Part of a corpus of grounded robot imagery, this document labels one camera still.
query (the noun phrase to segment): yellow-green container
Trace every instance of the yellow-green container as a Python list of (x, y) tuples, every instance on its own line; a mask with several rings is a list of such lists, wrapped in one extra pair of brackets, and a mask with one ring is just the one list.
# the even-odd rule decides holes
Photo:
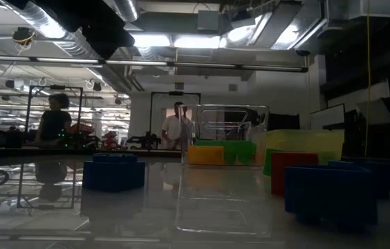
[(316, 153), (320, 165), (341, 160), (344, 131), (275, 130), (266, 136), (266, 149)]

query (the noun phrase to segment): lamp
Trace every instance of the lamp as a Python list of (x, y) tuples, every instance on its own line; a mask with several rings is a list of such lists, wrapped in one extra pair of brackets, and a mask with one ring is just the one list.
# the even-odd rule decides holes
[(94, 91), (101, 91), (101, 82), (95, 82), (93, 84), (93, 90)]

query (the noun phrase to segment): fluorescent light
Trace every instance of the fluorescent light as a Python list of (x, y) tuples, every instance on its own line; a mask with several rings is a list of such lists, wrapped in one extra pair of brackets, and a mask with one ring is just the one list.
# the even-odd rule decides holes
[(320, 28), (322, 28), (322, 26), (324, 26), (325, 24), (327, 24), (327, 19), (323, 19), (312, 31), (310, 31), (307, 36), (305, 36), (303, 39), (301, 39), (301, 41), (299, 41), (297, 44), (295, 45), (292, 45), (291, 47), (289, 47), (288, 49), (291, 49), (292, 47), (295, 48), (295, 49), (298, 49), (304, 42), (306, 42), (307, 40), (309, 40), (312, 35), (314, 35)]
[(220, 37), (199, 37), (199, 36), (181, 36), (176, 41), (174, 46), (179, 48), (218, 48)]
[(221, 38), (219, 47), (220, 48), (225, 48), (228, 45), (228, 41), (226, 38)]
[(149, 47), (149, 46), (170, 46), (170, 40), (167, 35), (162, 34), (131, 34), (135, 39), (134, 46)]
[(234, 30), (230, 31), (227, 34), (227, 38), (231, 42), (240, 41), (240, 40), (248, 37), (249, 35), (251, 35), (254, 27), (255, 27), (255, 25), (249, 25), (249, 26), (235, 28)]
[(298, 32), (296, 25), (289, 25), (275, 43), (288, 44), (294, 42), (298, 37)]

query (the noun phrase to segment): table surface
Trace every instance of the table surface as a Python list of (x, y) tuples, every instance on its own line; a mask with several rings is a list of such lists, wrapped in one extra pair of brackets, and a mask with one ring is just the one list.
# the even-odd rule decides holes
[(139, 158), (145, 186), (105, 194), (81, 188), (90, 159), (0, 160), (10, 175), (0, 187), (0, 248), (390, 248), (390, 201), (378, 203), (378, 226), (344, 234), (296, 222), (259, 168)]

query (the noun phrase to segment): blue box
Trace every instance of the blue box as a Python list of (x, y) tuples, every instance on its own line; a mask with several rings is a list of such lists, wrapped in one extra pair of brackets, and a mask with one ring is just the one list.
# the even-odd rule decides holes
[(375, 188), (376, 198), (389, 198), (390, 193), (390, 163), (380, 163), (373, 161), (366, 162), (344, 162), (344, 161), (331, 161), (328, 162), (328, 166), (343, 166), (352, 165), (354, 167), (364, 167), (372, 171), (373, 184)]
[(300, 217), (378, 223), (372, 173), (362, 167), (299, 165), (285, 169), (285, 210)]
[(83, 188), (120, 192), (145, 184), (145, 163), (84, 162)]
[(98, 163), (136, 163), (137, 156), (132, 154), (95, 154), (93, 161)]

